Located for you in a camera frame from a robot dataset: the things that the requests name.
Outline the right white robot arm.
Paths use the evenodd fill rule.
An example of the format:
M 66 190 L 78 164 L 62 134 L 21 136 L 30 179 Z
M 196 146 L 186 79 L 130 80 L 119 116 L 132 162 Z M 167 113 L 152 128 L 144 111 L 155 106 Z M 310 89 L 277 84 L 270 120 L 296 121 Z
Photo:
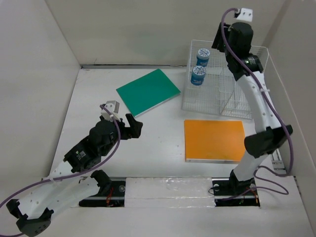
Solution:
M 255 133 L 245 137 L 245 154 L 231 171 L 229 181 L 220 190 L 239 195 L 250 189 L 254 173 L 261 163 L 292 134 L 290 125 L 282 125 L 266 88 L 259 57 L 250 52 L 253 30 L 247 23 L 220 23 L 212 48 L 225 54 L 229 71 L 242 89 L 252 112 Z

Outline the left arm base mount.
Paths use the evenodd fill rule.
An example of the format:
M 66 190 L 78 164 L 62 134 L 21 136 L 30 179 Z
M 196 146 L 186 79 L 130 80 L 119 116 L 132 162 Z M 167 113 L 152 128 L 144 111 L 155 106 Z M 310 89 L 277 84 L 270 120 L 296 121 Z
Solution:
M 81 200 L 79 207 L 124 207 L 126 179 L 115 178 L 105 194 L 96 194 Z

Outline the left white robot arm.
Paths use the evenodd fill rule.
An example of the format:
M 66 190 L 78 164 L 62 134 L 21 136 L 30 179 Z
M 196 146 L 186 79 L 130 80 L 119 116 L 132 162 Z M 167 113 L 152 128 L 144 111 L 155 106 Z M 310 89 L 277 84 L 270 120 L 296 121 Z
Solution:
M 65 154 L 48 177 L 22 189 L 33 191 L 23 198 L 10 196 L 4 201 L 17 219 L 20 235 L 35 237 L 64 208 L 110 192 L 112 181 L 99 167 L 114 155 L 120 141 L 139 138 L 143 127 L 132 114 L 126 114 L 126 118 L 129 126 L 115 115 L 103 113 L 89 134 Z

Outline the orange notebook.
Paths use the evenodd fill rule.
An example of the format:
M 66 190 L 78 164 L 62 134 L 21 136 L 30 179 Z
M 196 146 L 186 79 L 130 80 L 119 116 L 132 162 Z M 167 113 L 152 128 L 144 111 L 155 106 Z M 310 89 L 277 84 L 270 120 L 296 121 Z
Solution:
M 186 162 L 238 163 L 245 154 L 240 120 L 185 120 Z

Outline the blue tape roll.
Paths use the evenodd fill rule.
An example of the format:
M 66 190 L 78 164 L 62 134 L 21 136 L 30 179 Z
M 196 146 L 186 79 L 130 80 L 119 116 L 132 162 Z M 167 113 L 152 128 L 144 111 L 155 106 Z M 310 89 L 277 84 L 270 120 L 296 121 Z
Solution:
M 206 69 L 203 66 L 195 66 L 192 69 L 191 84 L 200 86 L 202 85 L 206 76 Z
M 210 50 L 207 48 L 200 48 L 197 51 L 197 66 L 206 67 L 210 58 Z

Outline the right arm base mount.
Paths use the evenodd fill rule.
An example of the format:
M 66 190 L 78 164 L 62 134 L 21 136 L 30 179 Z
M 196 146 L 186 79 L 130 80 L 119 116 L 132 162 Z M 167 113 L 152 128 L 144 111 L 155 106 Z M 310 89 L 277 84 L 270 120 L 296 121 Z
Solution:
M 236 186 L 229 178 L 212 178 L 211 181 L 208 192 L 214 196 L 216 207 L 260 206 L 257 191 L 251 189 L 255 185 L 253 178 Z

